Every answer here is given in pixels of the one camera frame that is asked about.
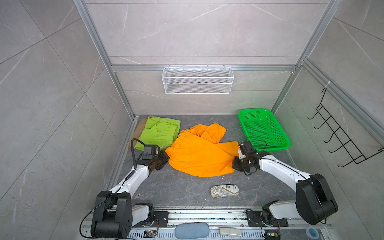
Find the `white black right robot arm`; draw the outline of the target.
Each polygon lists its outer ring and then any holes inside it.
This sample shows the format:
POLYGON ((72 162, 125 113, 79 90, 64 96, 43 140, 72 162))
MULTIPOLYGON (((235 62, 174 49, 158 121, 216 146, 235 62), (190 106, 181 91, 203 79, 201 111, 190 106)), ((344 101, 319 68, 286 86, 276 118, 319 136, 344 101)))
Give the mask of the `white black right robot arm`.
POLYGON ((302 219, 310 225, 326 223, 338 210, 338 204, 326 178, 297 170, 266 152, 235 157, 233 168, 249 174, 251 169, 266 172, 296 194, 291 201, 274 201, 263 206, 262 219, 268 225, 280 219, 302 219))

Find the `tan khaki shorts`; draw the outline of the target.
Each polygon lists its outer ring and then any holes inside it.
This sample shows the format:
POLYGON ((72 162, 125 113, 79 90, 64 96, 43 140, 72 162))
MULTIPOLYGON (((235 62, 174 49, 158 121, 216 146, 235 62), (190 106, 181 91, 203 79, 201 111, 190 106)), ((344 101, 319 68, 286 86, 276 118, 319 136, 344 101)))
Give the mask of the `tan khaki shorts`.
MULTIPOLYGON (((137 128, 136 128, 136 130, 134 131, 131 140, 132 140, 133 138, 137 138, 137 139, 139 139, 139 138, 141 137, 142 132, 143 132, 144 129, 145 129, 147 120, 148 120, 147 118, 144 118, 144 119, 142 119, 142 120, 139 121, 139 123, 138 123, 138 125, 137 125, 137 128)), ((129 143, 128 143, 128 148, 129 148, 129 150, 132 148, 132 146, 131 146, 131 140, 130 140, 129 143)), ((144 149, 144 146, 141 145, 140 143, 137 143, 137 142, 134 143, 134 147, 135 147, 136 150, 140 150, 140 151, 143 151, 143 149, 144 149)))

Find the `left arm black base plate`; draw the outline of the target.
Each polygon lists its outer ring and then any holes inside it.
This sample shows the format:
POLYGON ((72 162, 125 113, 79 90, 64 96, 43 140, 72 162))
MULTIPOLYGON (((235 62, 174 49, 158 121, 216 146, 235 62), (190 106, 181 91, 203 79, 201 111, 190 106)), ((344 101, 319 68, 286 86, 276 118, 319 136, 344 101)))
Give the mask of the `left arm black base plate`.
POLYGON ((151 214, 149 220, 142 221, 134 225, 134 228, 166 228, 169 221, 169 212, 167 211, 155 211, 151 214))

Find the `lime green shorts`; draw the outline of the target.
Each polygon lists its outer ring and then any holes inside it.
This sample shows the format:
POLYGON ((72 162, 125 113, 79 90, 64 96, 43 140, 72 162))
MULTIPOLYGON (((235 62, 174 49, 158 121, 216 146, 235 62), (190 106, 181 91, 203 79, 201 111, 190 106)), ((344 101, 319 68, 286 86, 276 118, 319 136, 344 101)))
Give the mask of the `lime green shorts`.
POLYGON ((179 120, 160 117, 147 118, 139 140, 146 145, 157 145, 161 150, 166 150, 177 139, 180 127, 181 121, 179 120))

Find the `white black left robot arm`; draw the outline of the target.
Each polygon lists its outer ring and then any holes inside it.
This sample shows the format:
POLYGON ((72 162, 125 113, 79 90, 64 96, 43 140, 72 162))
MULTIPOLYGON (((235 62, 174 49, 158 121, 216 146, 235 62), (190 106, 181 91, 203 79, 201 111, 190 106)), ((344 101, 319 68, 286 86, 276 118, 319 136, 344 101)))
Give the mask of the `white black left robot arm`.
POLYGON ((132 197, 153 171, 162 169, 169 160, 158 145, 131 140, 133 166, 129 173, 109 191, 101 191, 95 207, 82 219, 79 232, 85 239, 127 239, 131 229, 140 224, 158 224, 152 204, 132 205, 132 197))

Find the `orange shorts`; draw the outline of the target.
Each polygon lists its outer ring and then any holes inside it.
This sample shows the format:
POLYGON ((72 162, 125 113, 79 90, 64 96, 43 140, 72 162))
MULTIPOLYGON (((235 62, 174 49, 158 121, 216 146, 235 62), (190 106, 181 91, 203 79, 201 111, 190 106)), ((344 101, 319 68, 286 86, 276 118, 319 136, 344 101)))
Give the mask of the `orange shorts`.
POLYGON ((181 131, 166 149, 169 164, 175 170, 195 177, 217 177, 233 173, 233 159, 239 156, 239 143, 221 140, 226 129, 214 123, 196 125, 181 131))

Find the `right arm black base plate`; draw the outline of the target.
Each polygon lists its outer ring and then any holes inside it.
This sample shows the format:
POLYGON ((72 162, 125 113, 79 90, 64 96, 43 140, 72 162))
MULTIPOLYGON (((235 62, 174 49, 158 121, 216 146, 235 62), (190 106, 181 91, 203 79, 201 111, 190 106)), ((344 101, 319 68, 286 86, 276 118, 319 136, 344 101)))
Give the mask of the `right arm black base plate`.
POLYGON ((276 219, 267 210, 254 211, 245 210, 249 227, 288 227, 287 219, 276 219))

